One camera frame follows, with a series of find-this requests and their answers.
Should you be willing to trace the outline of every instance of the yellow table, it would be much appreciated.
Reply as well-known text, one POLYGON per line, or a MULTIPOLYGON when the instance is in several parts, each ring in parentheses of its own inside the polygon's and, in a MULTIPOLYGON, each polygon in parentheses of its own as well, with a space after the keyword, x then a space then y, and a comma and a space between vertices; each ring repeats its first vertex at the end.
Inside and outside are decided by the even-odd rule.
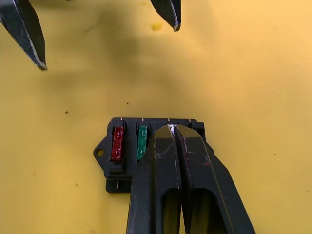
POLYGON ((1 234, 125 233, 112 117, 204 121, 256 232, 312 233, 312 1, 184 0, 178 33, 147 0, 31 2, 49 71, 0 29, 1 234))

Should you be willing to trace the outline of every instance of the debris speck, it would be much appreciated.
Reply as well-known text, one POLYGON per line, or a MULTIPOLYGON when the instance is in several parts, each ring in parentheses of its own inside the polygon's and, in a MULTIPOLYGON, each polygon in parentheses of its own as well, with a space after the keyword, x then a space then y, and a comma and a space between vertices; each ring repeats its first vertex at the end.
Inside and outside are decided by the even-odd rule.
POLYGON ((159 32, 159 31, 161 31, 161 29, 162 29, 162 23, 153 23, 152 26, 151 26, 151 29, 152 29, 154 32, 159 32))

